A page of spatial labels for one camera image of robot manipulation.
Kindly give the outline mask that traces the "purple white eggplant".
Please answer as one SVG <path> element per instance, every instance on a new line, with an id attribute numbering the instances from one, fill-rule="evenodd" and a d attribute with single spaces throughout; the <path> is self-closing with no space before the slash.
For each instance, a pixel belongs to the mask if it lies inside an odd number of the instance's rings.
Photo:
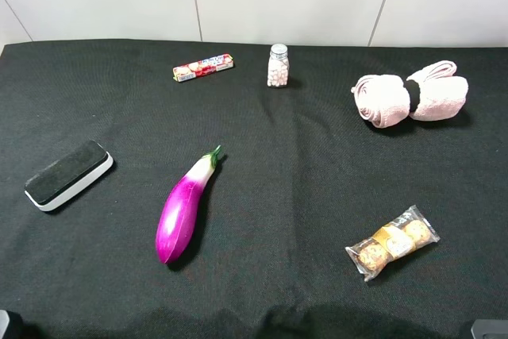
<path id="1" fill-rule="evenodd" d="M 174 186 L 162 210 L 155 246 L 162 264 L 176 261 L 189 245 L 206 184 L 215 172 L 221 146 L 202 156 Z"/>

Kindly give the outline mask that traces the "rolled pink towel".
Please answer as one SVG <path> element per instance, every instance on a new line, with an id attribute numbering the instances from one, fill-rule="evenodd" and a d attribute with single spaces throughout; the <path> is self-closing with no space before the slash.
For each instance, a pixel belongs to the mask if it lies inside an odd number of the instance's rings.
<path id="1" fill-rule="evenodd" d="M 455 117 L 463 108 L 468 81 L 456 75 L 450 60 L 430 64 L 407 78 L 398 75 L 365 75 L 351 88 L 360 116 L 377 129 L 397 125 L 408 117 L 415 121 L 442 121 Z M 403 84 L 419 83 L 421 101 L 410 113 L 410 96 Z"/>

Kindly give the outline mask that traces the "wrapped chocolate balls pack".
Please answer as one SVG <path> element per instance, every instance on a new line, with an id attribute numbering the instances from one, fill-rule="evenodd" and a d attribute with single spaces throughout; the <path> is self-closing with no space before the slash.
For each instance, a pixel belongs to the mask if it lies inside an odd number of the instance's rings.
<path id="1" fill-rule="evenodd" d="M 368 282 L 391 262 L 437 243 L 440 236 L 415 206 L 379 228 L 372 236 L 344 248 L 358 272 Z"/>

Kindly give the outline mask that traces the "small jar of pink candies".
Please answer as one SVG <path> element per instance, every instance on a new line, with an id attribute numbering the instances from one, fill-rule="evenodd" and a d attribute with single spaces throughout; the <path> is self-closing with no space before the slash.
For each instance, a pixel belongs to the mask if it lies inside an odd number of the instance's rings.
<path id="1" fill-rule="evenodd" d="M 267 85 L 285 87 L 289 79 L 288 48 L 285 44 L 273 44 L 267 66 Z"/>

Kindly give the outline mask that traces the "black tablecloth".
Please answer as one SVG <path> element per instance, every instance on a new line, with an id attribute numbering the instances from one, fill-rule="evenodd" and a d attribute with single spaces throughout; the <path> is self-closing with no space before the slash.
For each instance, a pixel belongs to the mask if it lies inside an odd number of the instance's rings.
<path id="1" fill-rule="evenodd" d="M 48 41 L 1 54 L 1 307 L 25 338 L 463 338 L 507 317 L 507 51 Z M 178 83 L 173 68 L 234 67 Z M 450 60 L 460 112 L 377 129 L 351 92 Z M 114 158 L 45 213 L 36 173 L 85 142 Z M 162 264 L 168 195 L 221 152 L 194 233 Z M 440 236 L 365 282 L 346 251 L 415 205 Z"/>

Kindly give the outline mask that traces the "black hair band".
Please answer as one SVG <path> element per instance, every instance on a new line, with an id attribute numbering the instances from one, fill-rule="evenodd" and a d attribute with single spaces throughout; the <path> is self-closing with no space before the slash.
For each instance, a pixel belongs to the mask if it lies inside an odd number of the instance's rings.
<path id="1" fill-rule="evenodd" d="M 410 113 L 414 113 L 421 101 L 420 85 L 416 81 L 408 79 L 404 82 L 403 86 L 410 96 Z"/>

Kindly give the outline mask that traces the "black white board eraser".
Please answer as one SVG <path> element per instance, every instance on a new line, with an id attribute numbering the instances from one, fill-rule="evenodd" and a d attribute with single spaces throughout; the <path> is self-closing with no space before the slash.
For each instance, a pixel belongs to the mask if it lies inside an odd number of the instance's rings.
<path id="1" fill-rule="evenodd" d="M 36 173 L 25 183 L 24 192 L 35 207 L 49 213 L 85 191 L 113 165 L 111 154 L 89 140 Z"/>

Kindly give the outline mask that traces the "red candy pack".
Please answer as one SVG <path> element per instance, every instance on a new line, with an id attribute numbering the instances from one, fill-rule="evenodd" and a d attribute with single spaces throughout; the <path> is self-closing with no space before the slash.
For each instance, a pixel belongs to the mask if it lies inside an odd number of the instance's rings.
<path id="1" fill-rule="evenodd" d="M 234 67 L 233 57 L 228 54 L 213 56 L 193 63 L 180 65 L 173 68 L 173 79 L 178 82 L 186 82 L 191 79 L 211 75 L 218 71 L 224 71 Z"/>

